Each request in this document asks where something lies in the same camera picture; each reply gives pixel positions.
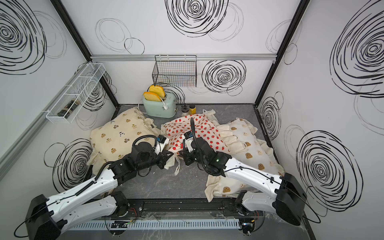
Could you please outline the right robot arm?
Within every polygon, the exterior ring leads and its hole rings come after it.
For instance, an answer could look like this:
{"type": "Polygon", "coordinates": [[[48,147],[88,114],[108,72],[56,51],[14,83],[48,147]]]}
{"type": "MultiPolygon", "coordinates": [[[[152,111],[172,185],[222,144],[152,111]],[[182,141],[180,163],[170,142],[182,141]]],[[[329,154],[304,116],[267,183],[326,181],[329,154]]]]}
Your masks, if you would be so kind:
{"type": "Polygon", "coordinates": [[[250,167],[229,154],[214,151],[203,138],[183,140],[182,146],[186,159],[201,164],[209,175],[238,180],[258,190],[239,193],[236,208],[240,214],[265,211],[291,225],[301,224],[307,194],[293,175],[273,175],[250,167]]]}

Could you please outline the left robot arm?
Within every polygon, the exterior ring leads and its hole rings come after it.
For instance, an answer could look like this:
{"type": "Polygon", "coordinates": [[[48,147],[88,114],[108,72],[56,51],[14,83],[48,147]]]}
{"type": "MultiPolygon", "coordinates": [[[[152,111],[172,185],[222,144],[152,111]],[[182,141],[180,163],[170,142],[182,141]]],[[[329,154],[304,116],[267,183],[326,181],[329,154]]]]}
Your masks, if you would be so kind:
{"type": "Polygon", "coordinates": [[[95,202],[91,200],[136,177],[143,169],[152,166],[163,169],[172,156],[164,144],[152,147],[147,142],[140,142],[122,159],[105,163],[95,177],[50,197],[36,196],[31,200],[25,218],[27,237],[30,240],[55,240],[81,223],[118,211],[127,212],[128,203],[123,194],[112,194],[95,202]]]}

